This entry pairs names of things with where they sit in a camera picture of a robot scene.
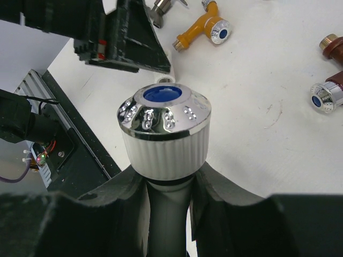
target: chrome cap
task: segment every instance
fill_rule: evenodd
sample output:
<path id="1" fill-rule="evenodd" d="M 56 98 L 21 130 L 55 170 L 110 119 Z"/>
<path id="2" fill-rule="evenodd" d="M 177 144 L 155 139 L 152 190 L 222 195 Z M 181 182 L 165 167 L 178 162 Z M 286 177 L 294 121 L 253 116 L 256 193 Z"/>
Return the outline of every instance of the chrome cap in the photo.
<path id="1" fill-rule="evenodd" d="M 124 133 L 138 139 L 168 141 L 185 138 L 210 123 L 208 99 L 180 84 L 142 88 L 117 112 Z"/>
<path id="2" fill-rule="evenodd" d="M 215 44 L 224 43 L 231 34 L 232 27 L 227 20 L 218 21 L 211 30 L 211 40 Z"/>
<path id="3" fill-rule="evenodd" d="M 206 12 L 207 12 L 207 7 L 210 4 L 210 2 L 215 2 L 215 0 L 202 0 L 202 5 Z"/>
<path id="4" fill-rule="evenodd" d="M 315 84 L 311 87 L 311 102 L 316 109 L 330 114 L 343 103 L 343 91 L 331 81 Z"/>

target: red marking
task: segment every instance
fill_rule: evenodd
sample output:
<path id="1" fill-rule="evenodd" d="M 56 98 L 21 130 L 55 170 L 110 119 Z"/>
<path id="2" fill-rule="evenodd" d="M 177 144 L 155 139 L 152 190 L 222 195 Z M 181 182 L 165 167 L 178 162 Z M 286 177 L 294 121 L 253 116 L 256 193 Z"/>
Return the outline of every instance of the red marking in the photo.
<path id="1" fill-rule="evenodd" d="M 105 55 L 98 53 L 98 59 L 105 60 Z"/>
<path id="2" fill-rule="evenodd" d="M 102 44 L 102 45 L 106 46 L 107 45 L 107 41 L 99 39 L 99 44 Z"/>

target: chrome fitting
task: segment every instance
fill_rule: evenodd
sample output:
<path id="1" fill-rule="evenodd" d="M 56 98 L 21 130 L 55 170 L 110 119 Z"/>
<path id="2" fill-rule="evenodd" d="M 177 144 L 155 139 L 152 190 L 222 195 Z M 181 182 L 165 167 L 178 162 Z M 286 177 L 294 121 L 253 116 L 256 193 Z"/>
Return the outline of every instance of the chrome fitting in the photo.
<path id="1" fill-rule="evenodd" d="M 202 5 L 203 5 L 203 7 L 204 7 L 206 12 L 207 12 L 207 7 L 210 4 L 210 2 L 215 2 L 216 3 L 215 0 L 202 0 Z"/>
<path id="2" fill-rule="evenodd" d="M 152 10 L 149 9 L 149 16 L 153 21 L 153 25 L 157 28 L 163 27 L 163 15 L 172 6 L 171 0 L 156 0 Z"/>
<path id="3" fill-rule="evenodd" d="M 224 43 L 231 34 L 231 25 L 227 20 L 218 21 L 211 30 L 211 40 L 215 44 Z"/>
<path id="4" fill-rule="evenodd" d="M 343 104 L 343 90 L 332 81 L 311 87 L 311 102 L 320 111 L 330 114 Z"/>

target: red wire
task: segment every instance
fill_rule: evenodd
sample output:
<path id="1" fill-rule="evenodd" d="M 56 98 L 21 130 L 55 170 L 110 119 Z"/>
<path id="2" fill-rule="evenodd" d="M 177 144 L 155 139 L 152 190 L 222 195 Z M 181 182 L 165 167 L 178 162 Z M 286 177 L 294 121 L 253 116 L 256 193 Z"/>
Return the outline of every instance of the red wire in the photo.
<path id="1" fill-rule="evenodd" d="M 52 145 L 53 145 L 53 142 L 51 141 L 50 144 L 49 144 L 49 146 L 48 146 L 47 148 L 45 148 L 45 151 L 44 151 L 44 152 L 46 152 Z"/>
<path id="2" fill-rule="evenodd" d="M 54 142 L 54 145 L 53 145 L 52 149 L 49 151 L 49 153 L 51 153 L 55 149 L 55 146 L 56 146 L 56 140 Z"/>

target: gray shaft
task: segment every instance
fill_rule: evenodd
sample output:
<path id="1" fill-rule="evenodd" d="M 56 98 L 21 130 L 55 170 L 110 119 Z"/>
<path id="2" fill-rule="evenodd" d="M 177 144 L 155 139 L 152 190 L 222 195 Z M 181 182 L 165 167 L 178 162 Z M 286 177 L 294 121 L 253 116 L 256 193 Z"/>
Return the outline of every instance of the gray shaft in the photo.
<path id="1" fill-rule="evenodd" d="M 193 179 L 176 186 L 147 184 L 150 200 L 148 257 L 185 257 L 186 218 Z"/>

